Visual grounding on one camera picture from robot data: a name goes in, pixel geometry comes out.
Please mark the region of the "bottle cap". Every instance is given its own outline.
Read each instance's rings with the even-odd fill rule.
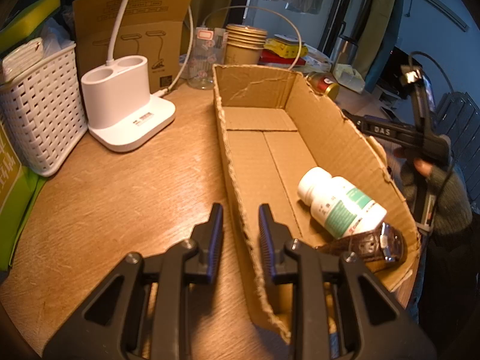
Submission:
[[[311,195],[313,189],[322,182],[330,180],[332,175],[326,170],[323,170],[319,166],[310,169],[305,175],[301,178],[300,183],[298,184],[297,194],[298,197],[304,202],[307,206],[311,206],[311,203],[314,200],[314,197]]]

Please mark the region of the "white plastic basket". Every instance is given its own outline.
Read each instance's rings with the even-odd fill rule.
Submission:
[[[41,60],[0,87],[0,119],[18,156],[51,176],[87,131],[75,44]]]

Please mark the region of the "white cable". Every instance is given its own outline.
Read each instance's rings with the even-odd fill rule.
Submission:
[[[288,24],[290,24],[292,26],[292,28],[295,30],[295,32],[297,33],[297,38],[298,38],[298,52],[297,52],[297,56],[295,57],[295,60],[292,62],[292,64],[290,65],[290,67],[288,68],[289,71],[291,71],[291,69],[297,64],[298,60],[300,59],[300,54],[302,53],[302,36],[300,35],[300,31],[298,30],[298,28],[289,20],[287,19],[285,16],[283,16],[282,14],[278,13],[278,12],[275,12],[271,9],[267,9],[267,8],[261,8],[261,7],[253,7],[252,5],[232,5],[231,7],[223,7],[223,8],[219,8],[219,9],[216,9],[214,10],[213,12],[210,12],[206,17],[205,19],[203,20],[203,23],[202,23],[202,27],[205,26],[205,22],[207,21],[207,19],[212,16],[215,12],[218,12],[218,11],[221,11],[223,9],[231,9],[231,8],[253,8],[253,9],[261,9],[262,11],[266,11],[266,12],[270,12],[270,13],[274,13],[278,16],[280,16],[282,19],[284,19]]]
[[[188,6],[188,18],[189,18],[189,22],[190,22],[190,43],[188,44],[188,50],[187,50],[187,55],[185,56],[185,61],[183,61],[183,65],[181,66],[180,71],[178,72],[177,76],[172,81],[172,83],[169,85],[169,87],[164,88],[164,89],[160,89],[159,91],[156,91],[153,94],[154,96],[163,97],[167,93],[169,93],[173,89],[173,87],[175,86],[177,81],[179,80],[180,76],[182,75],[183,71],[185,70],[185,68],[188,64],[191,49],[192,49],[192,46],[194,45],[194,17],[191,15],[190,5]]]
[[[122,0],[120,8],[118,9],[117,18],[115,19],[115,24],[113,25],[112,36],[110,37],[109,50],[106,54],[106,65],[109,66],[113,63],[113,49],[115,48],[115,41],[120,29],[120,24],[122,23],[123,14],[127,7],[128,0]]]

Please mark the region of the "brown leather watch strap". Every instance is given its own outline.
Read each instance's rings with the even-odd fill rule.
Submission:
[[[317,249],[321,253],[335,256],[344,251],[352,251],[366,263],[394,263],[402,260],[404,245],[402,233],[387,223],[382,223],[375,230],[339,238]]]

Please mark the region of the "cardboard box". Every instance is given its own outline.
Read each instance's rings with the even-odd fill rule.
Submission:
[[[169,86],[179,71],[183,19],[191,0],[129,0],[118,31],[114,58],[148,58],[150,92]],[[73,13],[80,76],[105,64],[122,0],[75,0]]]
[[[290,339],[291,286],[263,280],[258,207],[269,203],[275,221],[293,237],[317,246],[332,239],[297,196],[297,185],[320,166],[343,176],[388,210],[386,221],[407,243],[404,263],[376,275],[394,291],[419,256],[415,222],[386,168],[386,155],[366,139],[302,74],[262,66],[214,66],[217,128],[234,238],[252,321]],[[369,266],[374,272],[377,265]]]

